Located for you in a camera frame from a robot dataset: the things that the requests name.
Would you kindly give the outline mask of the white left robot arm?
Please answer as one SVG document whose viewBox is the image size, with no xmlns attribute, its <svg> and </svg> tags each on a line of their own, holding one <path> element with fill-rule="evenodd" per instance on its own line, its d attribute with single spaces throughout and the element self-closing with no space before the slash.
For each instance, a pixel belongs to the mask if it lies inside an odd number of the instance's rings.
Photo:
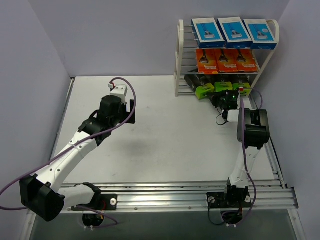
<svg viewBox="0 0 320 240">
<path fill-rule="evenodd" d="M 136 99 L 126 103 L 118 96 L 107 95 L 78 128 L 72 139 L 46 166 L 19 181 L 21 203 L 46 222 L 54 220 L 63 209 L 88 208 L 102 204 L 102 192 L 92 183 L 83 182 L 62 189 L 76 166 L 99 147 L 112 132 L 124 124 L 134 124 Z"/>
</svg>

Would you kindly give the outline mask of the blue white Harry's razor box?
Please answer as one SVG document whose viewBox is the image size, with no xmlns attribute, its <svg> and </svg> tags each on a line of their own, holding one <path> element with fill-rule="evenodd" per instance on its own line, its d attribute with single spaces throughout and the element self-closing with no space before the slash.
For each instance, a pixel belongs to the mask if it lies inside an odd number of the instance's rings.
<svg viewBox="0 0 320 240">
<path fill-rule="evenodd" d="M 217 26 L 225 40 L 226 49 L 249 49 L 251 47 L 253 41 L 239 16 L 218 18 Z"/>
</svg>

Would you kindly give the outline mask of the orange Gillette razor box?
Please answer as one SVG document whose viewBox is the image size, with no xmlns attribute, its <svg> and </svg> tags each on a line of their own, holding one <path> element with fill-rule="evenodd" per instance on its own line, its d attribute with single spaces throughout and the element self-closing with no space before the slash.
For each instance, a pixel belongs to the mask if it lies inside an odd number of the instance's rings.
<svg viewBox="0 0 320 240">
<path fill-rule="evenodd" d="M 219 73 L 214 49 L 196 50 L 197 69 L 200 74 L 215 75 Z"/>
<path fill-rule="evenodd" d="M 238 49 L 235 58 L 239 72 L 254 73 L 258 71 L 256 60 L 249 49 Z"/>
<path fill-rule="evenodd" d="M 238 72 L 235 49 L 215 49 L 215 59 L 219 73 L 236 73 Z"/>
</svg>

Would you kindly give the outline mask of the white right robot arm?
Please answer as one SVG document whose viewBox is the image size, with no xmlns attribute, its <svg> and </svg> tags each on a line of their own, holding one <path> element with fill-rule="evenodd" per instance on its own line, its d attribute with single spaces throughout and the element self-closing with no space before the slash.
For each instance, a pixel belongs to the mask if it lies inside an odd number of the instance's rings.
<svg viewBox="0 0 320 240">
<path fill-rule="evenodd" d="M 223 90 L 210 95 L 211 104 L 220 109 L 224 124 L 236 123 L 237 140 L 240 150 L 234 170 L 227 179 L 223 192 L 208 193 L 211 208 L 251 207 L 256 201 L 257 188 L 251 176 L 256 158 L 270 140 L 268 113 L 263 107 L 263 99 L 257 109 L 245 107 L 241 97 L 243 87 Z"/>
</svg>

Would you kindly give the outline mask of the black green razor box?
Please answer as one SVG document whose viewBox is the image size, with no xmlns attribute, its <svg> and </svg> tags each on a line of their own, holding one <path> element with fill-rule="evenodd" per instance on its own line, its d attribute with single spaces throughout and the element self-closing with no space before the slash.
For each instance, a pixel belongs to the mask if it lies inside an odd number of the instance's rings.
<svg viewBox="0 0 320 240">
<path fill-rule="evenodd" d="M 214 92 L 233 90 L 231 79 L 228 75 L 217 75 L 214 77 Z"/>
<path fill-rule="evenodd" d="M 249 76 L 247 75 L 232 75 L 231 76 L 232 89 L 237 90 L 239 88 L 244 88 L 243 91 L 240 92 L 241 96 L 247 96 L 251 90 L 251 85 L 249 84 Z"/>
<path fill-rule="evenodd" d="M 215 92 L 212 78 L 209 75 L 185 75 L 184 80 L 199 100 L 202 100 L 206 98 L 208 94 Z"/>
</svg>

